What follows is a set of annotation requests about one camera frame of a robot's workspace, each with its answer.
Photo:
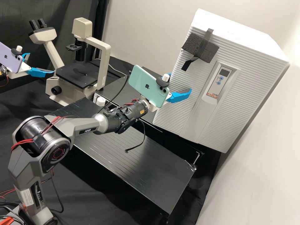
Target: black wire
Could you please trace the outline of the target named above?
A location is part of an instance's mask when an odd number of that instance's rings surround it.
[[[57,192],[57,190],[56,190],[55,184],[54,184],[54,182],[53,182],[52,172],[50,172],[50,176],[51,176],[51,181],[52,181],[52,184],[53,184],[55,193],[56,193],[56,195],[57,195],[58,201],[59,201],[59,203],[60,203],[60,206],[62,207],[62,209],[61,209],[60,211],[58,211],[58,210],[56,210],[56,209],[51,209],[51,210],[52,210],[52,211],[55,211],[55,212],[57,212],[57,213],[62,213],[63,210],[64,210],[64,207],[63,207],[62,201],[60,200],[60,197],[59,197],[59,195],[58,195],[58,192]]]
[[[19,220],[18,217],[11,216],[11,215],[0,215],[0,218],[1,218],[1,217],[11,217],[11,218],[14,218],[14,221],[15,221],[15,222],[17,222],[17,223],[19,223],[19,224],[21,224],[21,225],[24,225],[24,224]]]
[[[5,205],[11,205],[11,206],[18,206],[19,203],[16,202],[5,202],[5,201],[0,201],[1,204],[5,204]]]
[[[136,148],[136,147],[141,146],[141,145],[144,143],[144,140],[145,140],[145,137],[146,137],[145,124],[144,124],[144,122],[143,122],[142,120],[140,120],[140,119],[138,119],[138,121],[140,121],[140,122],[142,123],[142,125],[143,125],[143,128],[144,128],[144,139],[143,139],[142,143],[140,143],[140,144],[138,144],[138,145],[136,145],[136,146],[134,146],[134,147],[125,149],[125,152],[126,152],[126,153],[128,153],[128,151],[130,151],[130,150],[132,150],[132,149],[134,149],[134,148]]]
[[[121,89],[119,90],[119,92],[115,95],[115,97],[113,97],[108,103],[106,103],[97,113],[99,113],[102,109],[104,109],[109,103],[111,103],[119,94],[120,92],[123,90],[123,88],[125,87],[127,81],[128,81],[129,75],[127,75],[125,83],[123,84],[123,86],[121,87]]]
[[[0,206],[0,208],[4,208],[4,209],[6,209],[7,211],[9,211],[9,212],[15,214],[16,216],[19,216],[17,213],[15,213],[12,209],[8,208],[7,206]]]
[[[15,216],[17,216],[17,218],[18,218],[19,221],[21,221],[23,224],[25,223],[24,220],[22,220],[22,218],[17,213],[15,213],[13,210],[11,210],[10,208],[8,208],[7,206],[0,206],[0,208],[4,208],[8,212],[11,212],[11,213],[15,214]]]

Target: black table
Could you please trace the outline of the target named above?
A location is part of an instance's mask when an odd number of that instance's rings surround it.
[[[100,108],[83,98],[51,114],[90,118]],[[141,146],[129,153],[124,152],[142,139],[143,134],[130,127],[122,134],[80,135],[75,138],[74,146],[171,214],[195,167],[149,137]]]

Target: black backdrop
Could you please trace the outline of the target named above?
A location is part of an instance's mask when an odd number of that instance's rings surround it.
[[[44,46],[32,43],[28,37],[32,31],[29,20],[43,18],[48,26],[56,29],[57,38],[53,43],[63,62],[68,64],[74,59],[74,53],[65,48],[74,43],[71,34],[73,19],[85,17],[94,24],[97,5],[98,0],[0,0],[0,42],[10,48],[21,45],[23,53],[31,53],[28,60],[30,66],[53,69]],[[33,80],[36,78],[30,76],[10,80],[8,85],[0,88],[0,93]]]

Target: robotic arm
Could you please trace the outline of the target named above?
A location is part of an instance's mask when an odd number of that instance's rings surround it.
[[[19,215],[23,220],[28,225],[57,224],[46,206],[41,177],[66,156],[76,136],[90,132],[123,133],[148,112],[147,105],[146,100],[135,99],[132,103],[103,114],[97,113],[92,118],[59,119],[51,115],[45,116],[51,124],[55,124],[55,128],[40,116],[23,121],[13,133],[13,147],[17,147],[12,148],[8,165],[21,200]]]

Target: white knob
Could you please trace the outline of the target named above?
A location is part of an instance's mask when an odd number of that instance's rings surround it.
[[[98,106],[104,106],[105,105],[105,98],[98,97],[97,101],[96,101],[96,105],[98,105]]]
[[[22,48],[22,46],[20,46],[20,45],[18,45],[17,48],[16,48],[16,50],[17,50],[18,52],[21,52],[22,49],[23,49],[23,48]]]
[[[167,74],[167,73],[165,73],[165,74],[162,76],[162,80],[163,80],[164,82],[168,82],[169,79],[170,79],[170,75]]]

